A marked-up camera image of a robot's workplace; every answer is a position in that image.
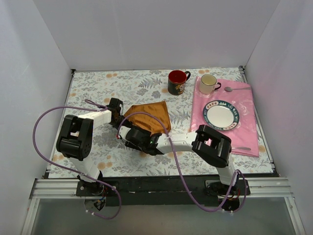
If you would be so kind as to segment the orange brown cloth napkin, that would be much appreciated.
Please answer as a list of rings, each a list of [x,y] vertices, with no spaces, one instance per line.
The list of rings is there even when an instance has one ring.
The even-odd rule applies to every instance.
[[[127,117],[128,115],[136,112],[144,112],[156,117],[162,122],[168,132],[171,131],[172,127],[166,101],[132,105],[124,114],[124,116]],[[149,115],[135,114],[129,117],[128,120],[131,121],[135,126],[151,132],[151,134],[165,133],[162,125]]]

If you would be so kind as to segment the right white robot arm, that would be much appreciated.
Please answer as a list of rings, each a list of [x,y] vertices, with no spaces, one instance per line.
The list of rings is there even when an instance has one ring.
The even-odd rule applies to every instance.
[[[129,148],[146,154],[165,155],[173,151],[193,152],[206,163],[215,167],[220,177],[217,192],[220,195],[240,192],[238,177],[233,178],[235,168],[231,160],[231,139],[207,125],[200,125],[198,130],[187,134],[168,137],[166,134],[146,131],[139,127],[122,126],[118,137]]]

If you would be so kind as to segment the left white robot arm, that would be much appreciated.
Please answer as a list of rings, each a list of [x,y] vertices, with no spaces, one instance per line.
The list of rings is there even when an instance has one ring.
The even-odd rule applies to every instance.
[[[89,155],[92,149],[93,131],[105,124],[118,127],[123,119],[123,102],[117,98],[112,98],[106,106],[89,99],[85,102],[96,106],[98,110],[79,116],[65,116],[56,149],[74,164],[84,189],[98,196],[104,191],[105,186],[102,181],[99,181],[102,173]]]

